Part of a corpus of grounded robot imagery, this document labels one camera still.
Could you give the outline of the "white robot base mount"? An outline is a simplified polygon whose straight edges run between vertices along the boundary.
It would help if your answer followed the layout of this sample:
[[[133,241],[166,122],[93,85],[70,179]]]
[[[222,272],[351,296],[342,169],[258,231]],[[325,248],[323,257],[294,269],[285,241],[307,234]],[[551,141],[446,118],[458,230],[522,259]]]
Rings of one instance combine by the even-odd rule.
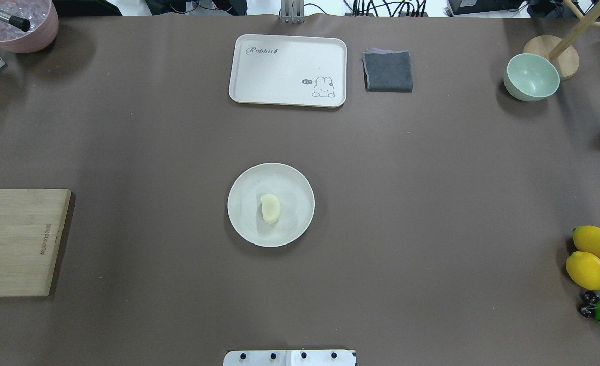
[[[232,350],[223,365],[357,365],[357,357],[347,349]]]

